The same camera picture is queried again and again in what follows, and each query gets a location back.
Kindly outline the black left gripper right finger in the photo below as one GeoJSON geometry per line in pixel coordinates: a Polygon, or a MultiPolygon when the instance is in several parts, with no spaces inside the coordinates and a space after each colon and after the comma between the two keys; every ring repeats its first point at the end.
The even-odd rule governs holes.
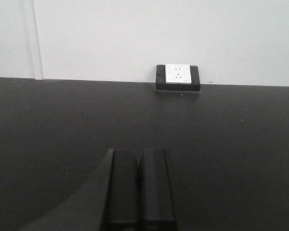
{"type": "Polygon", "coordinates": [[[139,169],[140,230],[176,230],[164,150],[145,149],[139,169]]]}

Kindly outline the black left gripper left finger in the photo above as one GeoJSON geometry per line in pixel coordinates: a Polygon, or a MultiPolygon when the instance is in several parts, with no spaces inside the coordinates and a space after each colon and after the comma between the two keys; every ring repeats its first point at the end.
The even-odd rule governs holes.
{"type": "Polygon", "coordinates": [[[139,228],[138,164],[134,151],[107,151],[111,171],[107,189],[103,231],[136,231],[139,228]]]}

